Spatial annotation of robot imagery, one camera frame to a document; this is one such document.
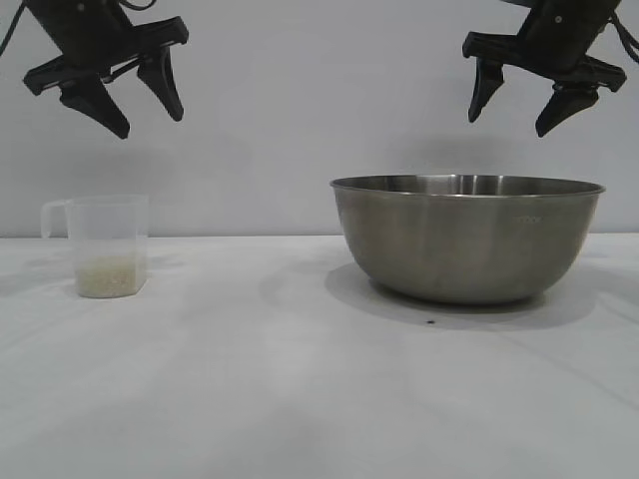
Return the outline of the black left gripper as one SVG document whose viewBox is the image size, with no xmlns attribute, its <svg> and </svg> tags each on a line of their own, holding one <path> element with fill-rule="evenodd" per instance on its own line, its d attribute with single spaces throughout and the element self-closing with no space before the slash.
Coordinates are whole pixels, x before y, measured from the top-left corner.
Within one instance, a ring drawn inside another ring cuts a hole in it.
<svg viewBox="0 0 639 479">
<path fill-rule="evenodd" d="M 62 84 L 60 102 L 65 107 L 127 139 L 129 121 L 101 80 L 112 82 L 117 76 L 111 68 L 132 61 L 139 65 L 138 78 L 169 116 L 183 120 L 169 49 L 189 40 L 181 17 L 135 25 L 118 1 L 26 1 L 24 5 L 61 52 L 25 75 L 31 93 L 38 96 Z"/>
</svg>

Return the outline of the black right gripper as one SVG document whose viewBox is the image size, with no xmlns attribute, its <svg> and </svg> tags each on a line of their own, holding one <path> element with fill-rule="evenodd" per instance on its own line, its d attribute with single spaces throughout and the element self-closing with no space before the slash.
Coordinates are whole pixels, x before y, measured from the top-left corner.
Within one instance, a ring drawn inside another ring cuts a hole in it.
<svg viewBox="0 0 639 479">
<path fill-rule="evenodd" d="M 618 91 L 623 69 L 587 55 L 611 20 L 617 1 L 533 1 L 514 35 L 470 32 L 462 55 L 475 57 L 475 81 L 468 108 L 474 123 L 503 85 L 503 65 L 552 80 L 553 94 L 535 122 L 543 138 L 565 120 L 598 101 L 598 87 Z"/>
</svg>

